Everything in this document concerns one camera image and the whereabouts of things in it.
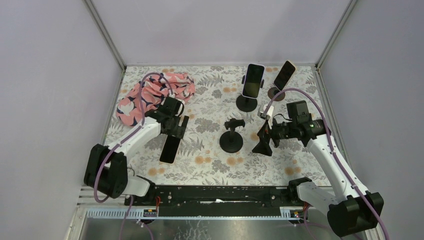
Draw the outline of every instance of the red wire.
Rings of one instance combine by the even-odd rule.
[[[156,197],[156,215],[158,214],[158,207],[160,203],[161,203],[161,197],[157,196]]]
[[[307,207],[308,205],[309,205],[309,204],[308,204],[307,202],[304,202],[304,203],[303,203],[303,212],[305,212],[306,207]]]

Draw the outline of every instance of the camera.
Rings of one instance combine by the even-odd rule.
[[[289,121],[278,123],[274,118],[271,118],[272,111],[264,114],[264,110],[259,110],[258,115],[265,119],[265,123],[257,133],[259,143],[253,148],[252,152],[272,156],[273,151],[270,147],[270,141],[277,148],[280,145],[281,139],[296,138],[302,141],[306,147],[310,139],[316,139],[316,136],[325,134],[324,122],[322,119],[312,121],[312,115],[308,111],[306,101],[297,101],[287,103],[287,112]]]

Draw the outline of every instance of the round stand base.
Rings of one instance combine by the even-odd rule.
[[[278,89],[278,88],[276,88],[275,86],[274,87],[271,87],[269,90],[268,90],[268,97],[270,98],[270,99],[272,99],[276,94],[278,94],[280,92],[280,90]],[[276,101],[276,102],[279,102],[279,101],[282,101],[284,98],[286,97],[286,93],[285,92],[283,92],[283,93],[281,93],[274,101]]]
[[[237,105],[237,108],[240,111],[249,113],[256,109],[256,106],[258,106],[258,101],[256,99],[240,95],[237,97],[237,100],[235,100],[235,105]]]
[[[234,138],[230,141],[230,131],[227,131],[219,138],[219,145],[227,153],[237,153],[243,147],[243,138],[240,133],[234,132]]]

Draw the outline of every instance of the leaf pattern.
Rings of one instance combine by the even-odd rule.
[[[201,80],[197,82],[197,84],[201,86],[205,86],[205,87],[212,87],[212,86],[216,86],[222,81],[224,81],[222,75],[211,74],[211,75],[205,75],[204,77],[202,77]]]
[[[219,90],[219,89],[216,89],[212,92],[212,96],[216,99],[220,99],[222,97],[222,95],[223,94],[221,93],[221,90]]]
[[[183,139],[179,144],[179,154],[182,154],[183,156],[187,155],[194,155],[196,153],[196,151],[200,151],[203,148],[205,148],[205,146],[203,145],[203,139],[199,140],[199,138],[197,137],[196,140],[194,140],[193,138],[188,138],[189,140],[185,140]]]
[[[213,133],[220,129],[220,125],[218,123],[205,118],[197,118],[194,123],[197,124],[196,130],[201,134],[204,132]]]
[[[257,99],[259,106],[270,101],[267,90],[272,86],[278,70],[265,72],[265,83]],[[190,119],[174,164],[159,162],[166,139],[165,135],[160,135],[138,149],[132,159],[128,159],[136,175],[146,177],[156,184],[172,185],[286,186],[290,180],[301,177],[309,177],[319,186],[329,185],[317,160],[296,139],[281,140],[278,148],[271,145],[271,157],[251,152],[258,143],[256,133],[264,121],[257,116],[257,110],[242,112],[235,104],[243,88],[241,79],[246,66],[129,66],[115,104],[145,74],[166,71],[189,73],[194,78],[195,94],[185,105],[183,113]],[[311,67],[298,66],[287,87],[306,91],[321,105]],[[274,112],[287,117],[286,103],[300,100],[308,103],[314,119],[319,116],[308,99],[291,91],[286,92],[284,101],[273,104]],[[219,146],[220,136],[227,131],[224,122],[231,118],[244,119],[246,123],[244,128],[238,127],[236,130],[243,137],[243,148],[234,154],[225,153]],[[110,145],[130,129],[113,115],[105,144]]]

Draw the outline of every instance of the white smartphone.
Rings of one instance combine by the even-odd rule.
[[[292,79],[296,70],[296,66],[291,61],[285,61],[284,65],[274,80],[274,86],[280,91],[283,90],[289,80]]]
[[[249,64],[244,77],[243,95],[246,98],[256,99],[261,89],[262,79],[264,78],[265,66],[259,64]]]

